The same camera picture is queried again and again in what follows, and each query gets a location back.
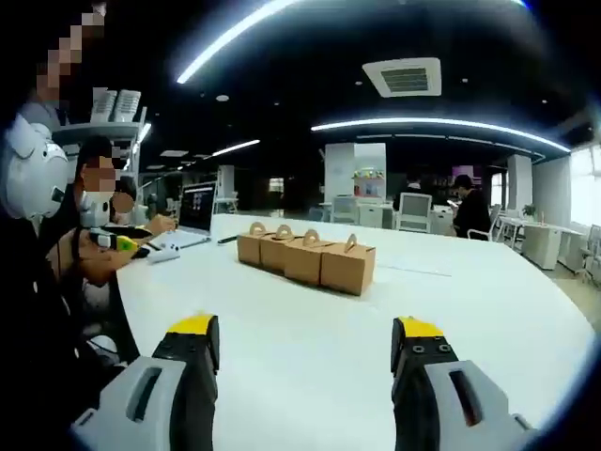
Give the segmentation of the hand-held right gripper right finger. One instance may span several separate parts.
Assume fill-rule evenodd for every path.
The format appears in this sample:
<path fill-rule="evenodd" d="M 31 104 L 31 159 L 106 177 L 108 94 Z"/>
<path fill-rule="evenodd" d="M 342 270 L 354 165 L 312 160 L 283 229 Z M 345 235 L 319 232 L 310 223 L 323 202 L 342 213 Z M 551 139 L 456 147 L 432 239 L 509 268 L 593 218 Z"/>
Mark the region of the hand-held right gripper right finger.
<path fill-rule="evenodd" d="M 460 360 L 436 325 L 393 320 L 392 403 L 396 450 L 520 450 L 536 429 L 509 411 L 507 395 Z"/>

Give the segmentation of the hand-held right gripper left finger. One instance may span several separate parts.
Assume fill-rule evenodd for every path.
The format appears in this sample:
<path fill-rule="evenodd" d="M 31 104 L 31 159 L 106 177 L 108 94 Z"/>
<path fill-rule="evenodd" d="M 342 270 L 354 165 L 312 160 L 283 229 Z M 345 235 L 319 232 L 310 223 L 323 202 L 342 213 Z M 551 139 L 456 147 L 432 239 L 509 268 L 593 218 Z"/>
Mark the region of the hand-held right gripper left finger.
<path fill-rule="evenodd" d="M 100 392 L 71 433 L 84 450 L 211 450 L 219 368 L 218 317 L 183 319 Z"/>

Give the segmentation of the person's left hand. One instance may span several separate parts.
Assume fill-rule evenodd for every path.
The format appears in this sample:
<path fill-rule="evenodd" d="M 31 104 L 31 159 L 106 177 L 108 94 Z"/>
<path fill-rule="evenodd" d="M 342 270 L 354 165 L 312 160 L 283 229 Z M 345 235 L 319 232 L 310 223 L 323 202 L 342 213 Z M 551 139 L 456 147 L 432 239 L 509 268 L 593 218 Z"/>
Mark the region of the person's left hand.
<path fill-rule="evenodd" d="M 112 252 L 98 246 L 86 229 L 76 228 L 71 239 L 71 254 L 74 260 L 109 260 Z"/>

